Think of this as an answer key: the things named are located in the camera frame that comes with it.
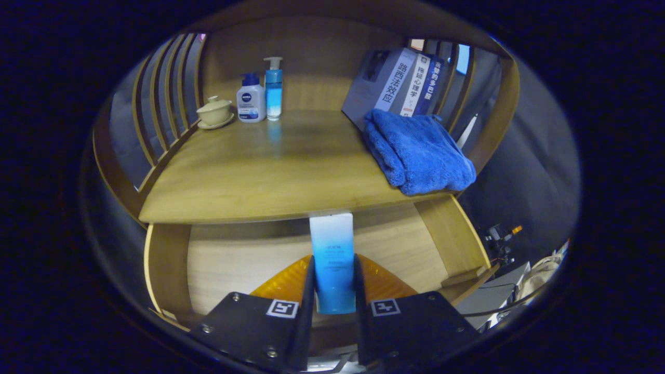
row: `folded towel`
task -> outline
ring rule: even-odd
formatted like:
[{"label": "folded towel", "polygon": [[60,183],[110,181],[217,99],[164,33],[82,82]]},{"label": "folded towel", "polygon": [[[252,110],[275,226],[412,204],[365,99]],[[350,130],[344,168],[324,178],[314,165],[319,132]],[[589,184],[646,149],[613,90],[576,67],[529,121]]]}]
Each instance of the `folded towel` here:
[{"label": "folded towel", "polygon": [[367,147],[388,182],[405,195],[461,191],[475,168],[434,116],[404,117],[380,109],[365,116]]}]

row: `cable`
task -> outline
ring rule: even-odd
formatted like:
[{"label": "cable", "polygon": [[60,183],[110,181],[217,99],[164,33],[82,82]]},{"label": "cable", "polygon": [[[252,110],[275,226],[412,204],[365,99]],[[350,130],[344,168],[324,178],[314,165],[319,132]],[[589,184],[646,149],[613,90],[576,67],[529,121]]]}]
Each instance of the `cable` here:
[{"label": "cable", "polygon": [[505,307],[500,307],[499,309],[494,309],[494,310],[488,310],[488,311],[481,311],[479,313],[467,313],[467,314],[461,314],[462,317],[482,317],[483,315],[488,315],[488,314],[494,314],[494,313],[501,313],[502,311],[507,311],[509,309],[513,309],[516,306],[524,304],[528,299],[531,299],[532,297],[536,296],[543,288],[543,286],[538,287],[534,292],[531,292],[529,295],[526,295],[525,297],[522,297],[520,300],[510,304],[506,305]]},{"label": "cable", "polygon": [[515,284],[515,283],[507,283],[507,284],[491,285],[489,287],[478,287],[478,289],[497,288],[497,287],[503,287],[505,285],[514,285],[515,287],[517,287],[517,284]]}]

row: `orange gripper pad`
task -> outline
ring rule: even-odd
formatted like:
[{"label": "orange gripper pad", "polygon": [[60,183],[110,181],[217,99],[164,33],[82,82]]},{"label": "orange gripper pad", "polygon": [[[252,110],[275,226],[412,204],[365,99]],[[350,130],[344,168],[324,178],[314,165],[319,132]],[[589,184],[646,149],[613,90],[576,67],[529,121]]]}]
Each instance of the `orange gripper pad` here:
[{"label": "orange gripper pad", "polygon": [[[311,258],[311,255],[305,256],[289,265],[252,291],[250,295],[301,302],[303,299],[303,289],[305,288],[307,266]],[[416,290],[386,270],[386,268],[363,255],[359,254],[358,258],[360,259],[360,266],[362,268],[367,302],[381,299],[396,299],[398,297],[418,294]]]}]

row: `wooden shelf board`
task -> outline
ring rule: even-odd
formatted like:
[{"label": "wooden shelf board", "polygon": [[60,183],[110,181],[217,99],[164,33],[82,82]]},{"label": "wooden shelf board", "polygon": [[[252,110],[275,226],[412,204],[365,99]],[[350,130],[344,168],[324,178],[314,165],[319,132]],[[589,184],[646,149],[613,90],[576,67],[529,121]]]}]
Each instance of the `wooden shelf board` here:
[{"label": "wooden shelf board", "polygon": [[389,185],[340,111],[290,110],[197,131],[164,168],[139,219],[205,224],[304,218],[443,196]]},{"label": "wooden shelf board", "polygon": [[[448,277],[413,204],[354,214],[354,250],[418,292],[437,290]],[[187,259],[192,307],[207,314],[229,292],[250,293],[309,254],[308,220],[193,225]],[[317,316],[316,325],[339,322],[326,318]]]}]

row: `lower shelf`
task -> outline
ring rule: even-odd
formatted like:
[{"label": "lower shelf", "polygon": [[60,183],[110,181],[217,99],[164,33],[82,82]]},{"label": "lower shelf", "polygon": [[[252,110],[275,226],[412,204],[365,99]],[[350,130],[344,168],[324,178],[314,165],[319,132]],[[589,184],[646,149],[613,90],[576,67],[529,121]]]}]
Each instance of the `lower shelf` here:
[{"label": "lower shelf", "polygon": [[[413,204],[354,214],[354,250],[418,292],[436,291],[448,277]],[[187,264],[192,308],[207,314],[229,292],[251,293],[309,254],[307,219],[192,226]]]},{"label": "lower shelf", "polygon": [[[474,279],[489,261],[455,198],[354,213],[354,250],[422,293],[449,301],[448,279]],[[246,224],[152,224],[146,238],[146,284],[155,311],[187,329],[228,293],[251,293],[285,267],[312,253],[307,219]],[[353,315],[314,315],[311,351],[355,343]]]}]

